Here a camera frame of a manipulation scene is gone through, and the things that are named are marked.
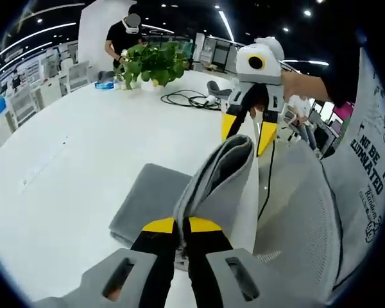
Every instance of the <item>green leaves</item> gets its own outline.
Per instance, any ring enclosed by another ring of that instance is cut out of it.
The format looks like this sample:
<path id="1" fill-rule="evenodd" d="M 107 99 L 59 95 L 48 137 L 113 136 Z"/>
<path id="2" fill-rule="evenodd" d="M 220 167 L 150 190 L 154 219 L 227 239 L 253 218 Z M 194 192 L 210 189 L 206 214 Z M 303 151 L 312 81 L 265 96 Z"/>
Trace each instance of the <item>green leaves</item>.
<path id="1" fill-rule="evenodd" d="M 150 72 L 149 71 L 144 71 L 141 73 L 141 79 L 145 82 L 150 80 Z"/>
<path id="2" fill-rule="evenodd" d="M 162 71 L 152 71 L 150 72 L 150 77 L 152 80 L 157 80 L 159 85 L 165 87 L 169 81 L 169 72 L 166 69 Z"/>
<path id="3" fill-rule="evenodd" d="M 181 78 L 186 66 L 185 56 L 178 42 L 168 42 L 163 48 L 136 45 L 128 49 L 125 62 L 125 73 L 117 74 L 119 80 L 131 89 L 131 82 L 137 81 L 141 75 L 143 81 L 157 80 L 159 85 L 166 86 L 169 82 Z"/>
<path id="4" fill-rule="evenodd" d="M 146 49 L 146 46 L 144 45 L 135 45 L 131 48 L 127 49 L 127 58 L 130 60 L 134 60 L 136 57 L 140 57 L 144 50 Z"/>
<path id="5" fill-rule="evenodd" d="M 124 74 L 123 74 L 123 77 L 124 77 L 124 79 L 125 79 L 125 81 L 126 81 L 126 86 L 127 86 L 127 89 L 132 89 L 131 88 L 131 81 L 133 80 L 133 74 L 132 73 L 130 73 L 130 72 L 125 72 Z"/>
<path id="6" fill-rule="evenodd" d="M 182 65 L 182 63 L 177 62 L 174 65 L 174 72 L 175 72 L 177 78 L 181 78 L 182 75 L 184 75 L 184 66 Z"/>
<path id="7" fill-rule="evenodd" d="M 126 72 L 130 72 L 132 74 L 140 74 L 141 73 L 141 65 L 138 61 L 128 62 Z"/>

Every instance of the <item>black cable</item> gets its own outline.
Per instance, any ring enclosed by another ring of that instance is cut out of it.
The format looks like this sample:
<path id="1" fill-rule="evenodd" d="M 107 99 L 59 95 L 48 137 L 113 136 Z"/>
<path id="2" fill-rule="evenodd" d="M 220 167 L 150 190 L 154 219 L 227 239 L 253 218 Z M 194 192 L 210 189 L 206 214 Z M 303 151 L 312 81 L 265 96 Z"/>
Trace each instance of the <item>black cable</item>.
<path id="1" fill-rule="evenodd" d="M 261 211 L 258 215 L 258 220 L 261 217 L 262 213 L 264 212 L 265 206 L 267 205 L 268 199 L 270 198 L 270 190 L 271 190 L 271 174 L 272 174 L 272 163 L 274 161 L 274 152 L 275 152 L 275 139 L 272 142 L 272 154 L 271 154 L 271 164 L 269 165 L 269 174 L 268 174 L 268 192 L 267 192 L 267 198 L 265 199 L 264 205 L 261 208 Z"/>
<path id="2" fill-rule="evenodd" d="M 181 94 L 181 92 L 183 92 L 183 91 L 189 91 L 189 92 L 197 93 L 197 94 L 199 94 L 199 96 L 189 97 L 185 94 Z M 186 98 L 188 105 L 176 103 L 175 101 L 172 101 L 170 99 L 171 96 L 181 96 L 183 98 Z M 176 106 L 181 106 L 181 107 L 194 107 L 194 108 L 205 109 L 205 110 L 221 110 L 221 104 L 218 103 L 217 101 L 215 101 L 213 103 L 209 103 L 208 101 L 205 101 L 204 103 L 199 103 L 197 101 L 197 99 L 207 99 L 207 96 L 205 96 L 204 94 L 202 94 L 200 92 L 194 91 L 194 90 L 179 90 L 177 92 L 166 94 L 166 95 L 161 97 L 162 102 L 164 102 L 166 104 L 170 104 L 170 105 L 176 105 Z"/>

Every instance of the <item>white wall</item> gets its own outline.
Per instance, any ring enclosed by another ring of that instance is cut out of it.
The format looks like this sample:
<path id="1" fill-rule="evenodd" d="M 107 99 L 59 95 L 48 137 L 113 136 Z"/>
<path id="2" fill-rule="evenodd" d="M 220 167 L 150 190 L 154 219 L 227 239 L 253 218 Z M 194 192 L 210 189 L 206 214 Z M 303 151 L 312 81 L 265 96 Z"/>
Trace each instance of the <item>white wall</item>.
<path id="1" fill-rule="evenodd" d="M 217 41 L 213 38 L 206 38 L 204 42 L 203 50 L 201 51 L 200 61 L 212 63 L 212 57 L 216 50 Z"/>
<path id="2" fill-rule="evenodd" d="M 89 61 L 95 71 L 112 71 L 113 59 L 104 45 L 110 27 L 128 15 L 136 1 L 97 0 L 81 11 L 78 30 L 78 61 Z"/>
<path id="3" fill-rule="evenodd" d="M 205 35 L 203 33 L 197 33 L 195 38 L 195 50 L 194 50 L 194 61 L 200 61 L 201 51 L 204 47 Z"/>
<path id="4" fill-rule="evenodd" d="M 235 68 L 236 63 L 237 63 L 237 48 L 234 45 L 231 45 L 230 52 L 227 58 L 227 64 L 225 65 L 225 69 L 229 72 L 236 73 L 237 72 L 237 69 Z"/>

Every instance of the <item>vr headset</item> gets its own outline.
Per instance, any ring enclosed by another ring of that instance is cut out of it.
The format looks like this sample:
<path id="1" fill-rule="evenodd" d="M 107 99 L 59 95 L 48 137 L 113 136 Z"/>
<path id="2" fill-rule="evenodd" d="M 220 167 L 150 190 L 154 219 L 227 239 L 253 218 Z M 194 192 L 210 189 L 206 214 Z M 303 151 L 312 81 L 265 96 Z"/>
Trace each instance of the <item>vr headset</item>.
<path id="1" fill-rule="evenodd" d="M 140 30 L 139 30 L 139 27 L 129 27 L 129 25 L 127 25 L 127 23 L 124 21 L 124 19 L 122 20 L 123 24 L 124 24 L 124 27 L 126 28 L 126 32 L 128 34 L 137 34 Z"/>

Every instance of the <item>blue container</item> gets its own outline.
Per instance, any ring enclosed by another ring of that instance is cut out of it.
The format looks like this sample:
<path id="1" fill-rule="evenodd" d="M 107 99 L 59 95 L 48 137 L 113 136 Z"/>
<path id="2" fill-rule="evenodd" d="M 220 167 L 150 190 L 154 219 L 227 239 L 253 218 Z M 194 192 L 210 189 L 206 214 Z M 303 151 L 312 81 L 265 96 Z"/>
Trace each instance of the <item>blue container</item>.
<path id="1" fill-rule="evenodd" d="M 114 89 L 114 82 L 107 82 L 107 83 L 96 82 L 95 87 L 96 89 L 100 89 L 100 90 Z"/>
<path id="2" fill-rule="evenodd" d="M 4 98 L 0 98 L 0 113 L 6 109 L 6 100 Z"/>

